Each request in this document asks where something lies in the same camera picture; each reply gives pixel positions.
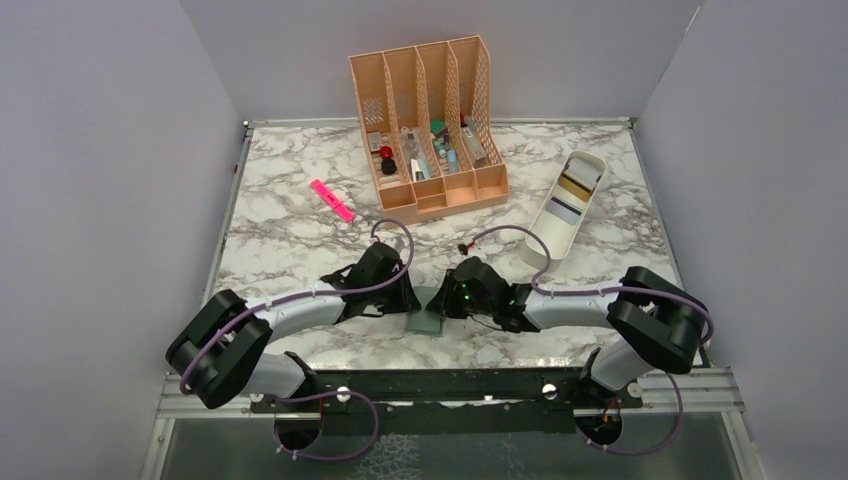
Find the green card holder wallet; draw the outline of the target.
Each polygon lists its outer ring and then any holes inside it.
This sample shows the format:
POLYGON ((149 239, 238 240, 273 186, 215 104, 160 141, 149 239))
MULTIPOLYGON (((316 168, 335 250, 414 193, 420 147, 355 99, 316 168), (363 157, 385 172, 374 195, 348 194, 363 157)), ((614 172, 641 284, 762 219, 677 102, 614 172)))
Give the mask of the green card holder wallet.
POLYGON ((421 309, 407 314, 405 331, 411 334, 441 337, 443 332, 443 318, 438 314, 430 312, 426 306, 433 300, 438 292, 435 287, 416 286, 413 288, 421 309))

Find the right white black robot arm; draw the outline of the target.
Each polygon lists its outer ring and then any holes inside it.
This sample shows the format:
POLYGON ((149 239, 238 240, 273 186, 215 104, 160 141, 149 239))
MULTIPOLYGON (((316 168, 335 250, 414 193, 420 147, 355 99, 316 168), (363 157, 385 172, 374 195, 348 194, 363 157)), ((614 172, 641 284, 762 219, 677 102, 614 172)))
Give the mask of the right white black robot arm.
POLYGON ((631 267, 619 282, 594 288, 543 291, 531 282, 510 283, 470 257, 446 272, 426 309, 452 319, 486 316, 511 333, 615 330, 619 340, 591 354, 576 383, 579 398, 592 407, 652 370, 689 373, 711 330, 700 301, 645 267, 631 267))

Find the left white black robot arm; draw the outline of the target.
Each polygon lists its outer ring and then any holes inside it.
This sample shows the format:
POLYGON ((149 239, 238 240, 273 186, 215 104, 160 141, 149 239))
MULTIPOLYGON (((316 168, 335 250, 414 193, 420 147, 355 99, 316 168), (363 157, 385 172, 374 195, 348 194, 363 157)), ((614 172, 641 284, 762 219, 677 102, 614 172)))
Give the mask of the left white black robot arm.
POLYGON ((209 409, 247 393, 276 395, 290 410, 313 401, 306 365, 265 349, 289 335, 364 315, 417 311, 406 266, 391 246, 376 242, 360 259, 324 275, 311 287, 275 300, 247 300, 230 289, 217 292, 172 341, 166 362, 188 393, 209 409))

